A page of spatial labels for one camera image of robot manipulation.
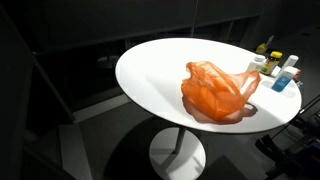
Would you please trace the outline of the blue liquid bottle white cap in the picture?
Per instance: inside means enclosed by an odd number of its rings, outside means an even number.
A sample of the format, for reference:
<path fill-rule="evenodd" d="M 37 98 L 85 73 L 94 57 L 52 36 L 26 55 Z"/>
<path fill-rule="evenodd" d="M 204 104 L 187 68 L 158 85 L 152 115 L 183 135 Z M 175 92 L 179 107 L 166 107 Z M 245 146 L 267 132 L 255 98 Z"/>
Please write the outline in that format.
<path fill-rule="evenodd" d="M 297 74 L 298 69 L 292 66 L 287 66 L 283 71 L 278 75 L 276 81 L 272 85 L 272 89 L 276 92 L 281 92 Z"/>

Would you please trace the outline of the white pill bottle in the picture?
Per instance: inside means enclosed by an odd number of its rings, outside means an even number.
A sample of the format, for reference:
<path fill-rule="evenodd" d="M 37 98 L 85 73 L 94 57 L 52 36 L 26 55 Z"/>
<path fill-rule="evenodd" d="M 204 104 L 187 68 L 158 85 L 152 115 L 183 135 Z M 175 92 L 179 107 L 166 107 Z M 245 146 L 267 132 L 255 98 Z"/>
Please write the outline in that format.
<path fill-rule="evenodd" d="M 256 55 L 254 59 L 249 63 L 247 72 L 259 71 L 264 65 L 265 57 L 263 55 Z"/>

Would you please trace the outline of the round white table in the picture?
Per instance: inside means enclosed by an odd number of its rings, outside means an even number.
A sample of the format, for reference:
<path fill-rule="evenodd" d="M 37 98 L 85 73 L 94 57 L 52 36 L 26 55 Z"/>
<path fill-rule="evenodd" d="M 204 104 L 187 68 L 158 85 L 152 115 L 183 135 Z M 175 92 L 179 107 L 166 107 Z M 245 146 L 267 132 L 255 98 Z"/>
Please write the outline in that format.
<path fill-rule="evenodd" d="M 263 75 L 249 102 L 257 112 L 233 124 L 200 123 L 183 106 L 181 84 L 189 77 L 186 64 L 210 61 L 228 74 L 246 70 L 254 54 L 216 41 L 166 38 L 126 51 L 116 65 L 117 81 L 125 94 L 146 111 L 172 123 L 214 133 L 257 133 L 288 123 L 300 110 L 299 88 L 290 82 L 283 91 L 271 89 L 274 79 Z"/>

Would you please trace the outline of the brown bottle yellow cap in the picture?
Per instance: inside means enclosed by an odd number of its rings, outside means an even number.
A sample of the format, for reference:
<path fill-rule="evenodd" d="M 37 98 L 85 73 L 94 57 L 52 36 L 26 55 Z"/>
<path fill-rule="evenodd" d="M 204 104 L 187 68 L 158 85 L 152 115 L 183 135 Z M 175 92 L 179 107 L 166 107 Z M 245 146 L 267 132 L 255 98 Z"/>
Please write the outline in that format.
<path fill-rule="evenodd" d="M 279 64 L 282 53 L 279 51 L 272 51 L 269 57 L 266 59 L 260 72 L 264 75 L 270 75 L 274 68 Z"/>

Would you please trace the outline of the white round table base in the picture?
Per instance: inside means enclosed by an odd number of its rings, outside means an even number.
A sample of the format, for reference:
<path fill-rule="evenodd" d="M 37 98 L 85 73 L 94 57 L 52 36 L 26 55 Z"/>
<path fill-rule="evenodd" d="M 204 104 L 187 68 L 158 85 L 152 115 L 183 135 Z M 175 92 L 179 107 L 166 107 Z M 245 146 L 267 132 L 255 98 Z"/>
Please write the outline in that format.
<path fill-rule="evenodd" d="M 163 180 L 196 180 L 206 165 L 206 153 L 200 140 L 185 128 L 160 131 L 151 141 L 149 158 Z"/>

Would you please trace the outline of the orange plastic bag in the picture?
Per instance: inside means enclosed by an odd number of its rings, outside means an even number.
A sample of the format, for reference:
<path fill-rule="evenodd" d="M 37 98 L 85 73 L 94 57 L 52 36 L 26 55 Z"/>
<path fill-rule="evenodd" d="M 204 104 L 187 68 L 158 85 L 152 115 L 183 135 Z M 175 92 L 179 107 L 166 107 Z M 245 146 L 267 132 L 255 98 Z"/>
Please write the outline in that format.
<path fill-rule="evenodd" d="M 227 74 L 208 61 L 188 62 L 186 71 L 190 77 L 182 81 L 183 96 L 216 121 L 242 109 L 261 80 L 258 71 Z"/>

